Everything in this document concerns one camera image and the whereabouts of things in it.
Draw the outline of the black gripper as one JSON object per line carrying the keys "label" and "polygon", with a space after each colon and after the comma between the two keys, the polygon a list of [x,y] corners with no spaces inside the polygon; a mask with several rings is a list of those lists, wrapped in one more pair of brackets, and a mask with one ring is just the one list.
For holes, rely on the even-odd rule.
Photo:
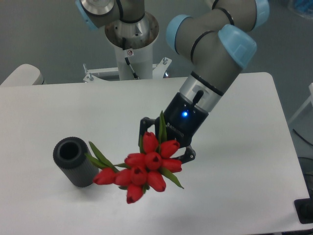
{"label": "black gripper", "polygon": [[[188,100],[181,93],[176,93],[166,110],[163,112],[165,119],[167,140],[176,140],[180,148],[171,159],[179,160],[182,164],[193,161],[196,158],[196,152],[191,145],[192,137],[208,117],[208,112],[197,106],[203,92],[197,92],[193,100]],[[156,119],[144,117],[140,120],[139,138],[148,132],[149,128],[154,126],[153,131],[159,139],[159,118]]]}

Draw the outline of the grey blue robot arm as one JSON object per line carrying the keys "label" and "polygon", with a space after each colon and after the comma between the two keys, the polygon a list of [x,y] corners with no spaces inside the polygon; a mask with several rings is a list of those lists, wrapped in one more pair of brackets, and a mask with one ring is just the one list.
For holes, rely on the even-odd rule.
{"label": "grey blue robot arm", "polygon": [[[103,27],[115,54],[121,80],[151,79],[152,44],[158,36],[155,18],[145,11],[142,0],[78,0],[76,6],[91,29]],[[178,15],[168,24],[166,41],[194,69],[163,114],[140,122],[139,147],[142,153],[157,152],[163,157],[179,148],[182,163],[195,152],[192,136],[213,110],[239,73],[247,67],[257,45],[249,32],[269,17],[266,0],[215,0],[211,11],[199,18]]]}

